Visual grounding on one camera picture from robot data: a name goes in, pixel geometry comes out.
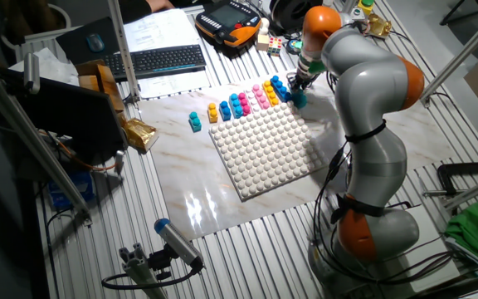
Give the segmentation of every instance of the mouse pad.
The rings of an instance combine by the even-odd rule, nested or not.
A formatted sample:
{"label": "mouse pad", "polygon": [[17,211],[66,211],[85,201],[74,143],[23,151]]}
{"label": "mouse pad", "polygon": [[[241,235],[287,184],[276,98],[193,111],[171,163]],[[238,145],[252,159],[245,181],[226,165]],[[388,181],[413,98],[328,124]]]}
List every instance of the mouse pad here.
{"label": "mouse pad", "polygon": [[[91,34],[98,34],[100,36],[100,39],[105,44],[103,51],[94,53],[90,50],[86,38]],[[56,41],[74,65],[100,59],[120,50],[115,37],[114,24],[110,17],[101,18],[61,35],[56,38]]]}

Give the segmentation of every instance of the computer mouse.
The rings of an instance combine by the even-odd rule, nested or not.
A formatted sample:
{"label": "computer mouse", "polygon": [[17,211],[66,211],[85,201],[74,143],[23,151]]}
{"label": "computer mouse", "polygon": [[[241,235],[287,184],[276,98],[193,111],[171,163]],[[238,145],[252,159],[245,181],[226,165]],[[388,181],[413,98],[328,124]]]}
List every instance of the computer mouse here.
{"label": "computer mouse", "polygon": [[88,47],[90,48],[90,51],[94,53],[101,52],[105,49],[105,44],[103,43],[103,40],[100,39],[99,34],[90,34],[86,38],[86,41],[88,42]]}

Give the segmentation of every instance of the person's hand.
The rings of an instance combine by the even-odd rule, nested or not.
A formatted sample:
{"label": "person's hand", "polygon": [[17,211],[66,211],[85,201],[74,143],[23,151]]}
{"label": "person's hand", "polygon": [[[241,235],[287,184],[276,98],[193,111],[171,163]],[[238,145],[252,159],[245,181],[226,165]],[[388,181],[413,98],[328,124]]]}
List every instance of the person's hand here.
{"label": "person's hand", "polygon": [[147,0],[147,3],[150,5],[152,12],[174,8],[174,5],[169,0]]}

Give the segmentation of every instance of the paper document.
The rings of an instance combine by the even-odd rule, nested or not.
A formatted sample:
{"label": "paper document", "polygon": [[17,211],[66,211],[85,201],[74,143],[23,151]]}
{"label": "paper document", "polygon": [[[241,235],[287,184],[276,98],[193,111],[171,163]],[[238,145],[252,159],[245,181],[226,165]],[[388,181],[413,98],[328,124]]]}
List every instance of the paper document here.
{"label": "paper document", "polygon": [[198,44],[199,36],[181,9],[153,13],[124,25],[131,52]]}
{"label": "paper document", "polygon": [[[124,32],[131,52],[197,45],[200,41],[188,15],[181,9],[153,13],[124,25]],[[210,86],[205,71],[142,79],[138,83],[144,99]]]}
{"label": "paper document", "polygon": [[[58,61],[48,48],[43,48],[33,54],[38,56],[38,61],[40,63],[40,77],[71,84],[73,86],[79,85],[79,74],[73,64],[66,64]],[[9,67],[9,69],[13,71],[23,71],[24,63],[25,62],[20,61]]]}
{"label": "paper document", "polygon": [[140,95],[144,99],[209,87],[205,71],[143,79],[138,83],[141,88]]}

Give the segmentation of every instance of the keyboard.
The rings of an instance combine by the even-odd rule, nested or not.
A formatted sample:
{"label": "keyboard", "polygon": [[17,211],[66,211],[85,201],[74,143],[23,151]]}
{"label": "keyboard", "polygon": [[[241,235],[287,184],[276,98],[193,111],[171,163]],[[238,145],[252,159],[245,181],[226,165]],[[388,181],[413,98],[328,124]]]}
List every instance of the keyboard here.
{"label": "keyboard", "polygon": [[[137,51],[130,55],[137,79],[202,71],[206,66],[199,45]],[[108,55],[103,59],[116,81],[126,81],[120,54]]]}

